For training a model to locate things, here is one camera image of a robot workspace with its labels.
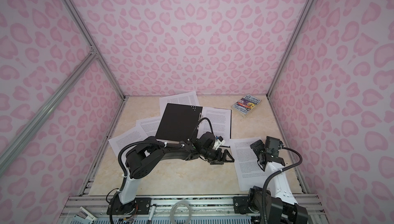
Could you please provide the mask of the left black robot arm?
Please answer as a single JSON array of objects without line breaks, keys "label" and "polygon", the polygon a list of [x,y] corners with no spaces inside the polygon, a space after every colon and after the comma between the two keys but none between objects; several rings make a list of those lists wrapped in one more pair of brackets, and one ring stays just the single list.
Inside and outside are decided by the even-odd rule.
[{"label": "left black robot arm", "polygon": [[179,159],[184,161],[204,158],[211,165],[234,163],[231,153],[215,143],[223,142],[211,132],[200,138],[187,139],[176,143],[165,143],[150,136],[143,141],[133,142],[120,150],[118,163],[123,171],[123,181],[115,202],[125,206],[135,200],[137,185],[162,160]]}]

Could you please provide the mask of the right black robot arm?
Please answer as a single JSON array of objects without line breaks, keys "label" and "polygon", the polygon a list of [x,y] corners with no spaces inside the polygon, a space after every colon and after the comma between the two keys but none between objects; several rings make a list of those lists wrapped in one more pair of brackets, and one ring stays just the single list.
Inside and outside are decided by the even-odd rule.
[{"label": "right black robot arm", "polygon": [[[286,176],[286,172],[303,162],[302,155],[294,149],[287,148],[283,142],[274,137],[266,137],[250,145],[257,156],[260,169],[267,173],[262,187],[254,186],[249,190],[248,207],[259,212],[261,224],[306,224],[308,212],[296,201]],[[298,157],[298,161],[286,165],[280,157],[280,150],[287,150]]]}]

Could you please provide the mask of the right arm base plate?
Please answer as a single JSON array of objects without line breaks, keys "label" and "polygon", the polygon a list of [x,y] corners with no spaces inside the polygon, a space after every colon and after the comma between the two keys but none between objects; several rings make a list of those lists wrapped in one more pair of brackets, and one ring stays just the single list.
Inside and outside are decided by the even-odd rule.
[{"label": "right arm base plate", "polygon": [[249,196],[235,196],[233,197],[233,207],[235,214],[251,214],[255,212],[252,206],[252,198]]}]

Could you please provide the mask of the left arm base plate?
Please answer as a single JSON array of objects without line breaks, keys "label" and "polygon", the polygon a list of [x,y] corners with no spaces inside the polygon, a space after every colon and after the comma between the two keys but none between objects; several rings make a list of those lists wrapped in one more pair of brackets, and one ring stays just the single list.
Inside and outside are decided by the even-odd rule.
[{"label": "left arm base plate", "polygon": [[108,206],[107,215],[147,215],[151,205],[151,198],[136,198],[129,203],[121,203],[118,196],[114,197]]}]

